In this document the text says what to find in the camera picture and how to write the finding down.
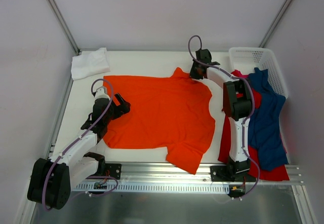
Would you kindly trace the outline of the orange t shirt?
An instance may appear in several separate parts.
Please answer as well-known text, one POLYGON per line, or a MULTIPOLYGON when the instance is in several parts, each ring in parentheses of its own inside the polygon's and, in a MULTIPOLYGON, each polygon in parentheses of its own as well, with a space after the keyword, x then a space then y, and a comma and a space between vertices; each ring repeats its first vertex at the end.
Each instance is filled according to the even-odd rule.
POLYGON ((109 148, 142 150, 167 148, 166 161, 196 174, 204 153, 211 146, 216 121, 209 103, 212 93, 176 68, 168 78, 105 76, 130 103, 130 112, 111 121, 103 137, 109 148))

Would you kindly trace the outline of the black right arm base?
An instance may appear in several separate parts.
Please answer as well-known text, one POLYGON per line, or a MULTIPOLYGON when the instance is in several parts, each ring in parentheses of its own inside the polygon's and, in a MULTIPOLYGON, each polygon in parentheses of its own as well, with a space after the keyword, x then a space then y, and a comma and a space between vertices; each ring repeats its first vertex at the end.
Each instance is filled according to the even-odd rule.
POLYGON ((227 182, 255 182, 256 178, 249 175, 247 172, 230 175, 227 172, 225 165, 214 165, 210 167, 210 176, 212 182, 227 181, 227 182))

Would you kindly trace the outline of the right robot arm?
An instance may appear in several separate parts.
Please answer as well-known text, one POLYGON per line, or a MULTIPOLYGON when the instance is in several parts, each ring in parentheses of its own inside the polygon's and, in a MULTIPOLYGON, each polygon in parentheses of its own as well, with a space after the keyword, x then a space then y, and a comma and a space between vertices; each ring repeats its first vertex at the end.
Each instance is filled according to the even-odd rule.
POLYGON ((230 122, 230 151, 226 166, 216 175, 225 181, 238 181, 250 170, 248 150, 248 126, 254 109, 254 98, 249 82, 219 67, 212 61, 207 49, 195 52, 190 77, 208 79, 223 89, 223 111, 230 122))

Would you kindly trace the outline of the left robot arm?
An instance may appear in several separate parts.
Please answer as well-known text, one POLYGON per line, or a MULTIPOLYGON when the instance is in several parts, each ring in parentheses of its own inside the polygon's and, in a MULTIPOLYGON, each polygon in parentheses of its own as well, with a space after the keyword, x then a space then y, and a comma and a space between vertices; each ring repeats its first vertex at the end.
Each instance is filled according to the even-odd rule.
POLYGON ((103 155, 91 152, 105 136, 108 124, 130 112, 131 105, 116 93, 115 102, 105 92, 95 92, 93 111, 81 126, 76 139, 48 159, 39 158, 32 170, 27 199, 46 209, 61 209, 71 190, 86 178, 101 178, 106 172, 103 155))

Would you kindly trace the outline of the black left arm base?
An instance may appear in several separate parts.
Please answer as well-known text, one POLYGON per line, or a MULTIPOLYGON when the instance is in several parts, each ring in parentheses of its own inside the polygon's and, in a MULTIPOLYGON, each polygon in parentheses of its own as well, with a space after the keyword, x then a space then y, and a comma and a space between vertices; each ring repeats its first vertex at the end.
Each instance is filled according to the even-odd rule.
POLYGON ((122 164, 105 163, 105 173, 110 177, 120 180, 122 173, 122 164))

